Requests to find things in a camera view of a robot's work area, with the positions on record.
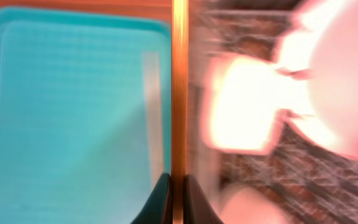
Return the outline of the grey dishwasher rack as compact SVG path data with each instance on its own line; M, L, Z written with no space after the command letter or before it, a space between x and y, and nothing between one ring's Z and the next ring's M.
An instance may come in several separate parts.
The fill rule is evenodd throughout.
M227 186L243 184L276 203L291 223L358 223L358 160L313 142L303 130L313 116L286 121L266 155L226 153L208 147L200 136L204 78L211 59L239 54L278 66L277 44L292 28L290 16L301 2L206 1L195 11L195 171L211 204Z

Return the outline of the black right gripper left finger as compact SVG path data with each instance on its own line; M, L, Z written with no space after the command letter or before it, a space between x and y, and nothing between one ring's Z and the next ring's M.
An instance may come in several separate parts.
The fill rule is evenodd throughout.
M131 224L172 224L173 187L170 174L163 173L145 205Z

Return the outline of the wooden chopstick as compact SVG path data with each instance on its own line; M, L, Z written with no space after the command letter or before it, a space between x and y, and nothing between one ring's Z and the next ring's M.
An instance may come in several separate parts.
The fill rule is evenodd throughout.
M172 0L172 156L173 224L184 223L183 182L186 176L189 0Z

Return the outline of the small pink bowl with crumbs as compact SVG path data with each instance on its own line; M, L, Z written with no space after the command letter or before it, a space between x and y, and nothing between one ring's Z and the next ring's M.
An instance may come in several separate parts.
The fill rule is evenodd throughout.
M269 154L286 121L314 115L307 82L250 56L211 59L204 78L200 136L211 148L235 154Z

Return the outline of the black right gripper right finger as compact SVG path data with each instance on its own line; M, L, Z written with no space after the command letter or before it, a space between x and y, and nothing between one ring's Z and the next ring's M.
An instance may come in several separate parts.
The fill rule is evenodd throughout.
M223 224L208 202L197 178L186 175L183 186L184 224Z

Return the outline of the teal serving tray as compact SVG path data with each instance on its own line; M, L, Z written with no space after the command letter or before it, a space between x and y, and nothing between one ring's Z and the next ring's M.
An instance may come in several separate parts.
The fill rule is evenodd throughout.
M168 24L0 8L0 223L132 223L170 172Z

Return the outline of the white paper cup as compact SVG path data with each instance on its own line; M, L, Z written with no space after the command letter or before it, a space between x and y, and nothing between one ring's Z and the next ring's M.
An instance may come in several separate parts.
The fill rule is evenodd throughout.
M225 224L290 224L289 216L252 187L231 184L212 201Z

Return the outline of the large pink plate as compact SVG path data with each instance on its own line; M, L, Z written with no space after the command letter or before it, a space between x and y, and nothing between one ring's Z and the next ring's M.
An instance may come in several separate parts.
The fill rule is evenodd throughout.
M303 1L279 40L278 69L306 83L317 145L358 160L358 0Z

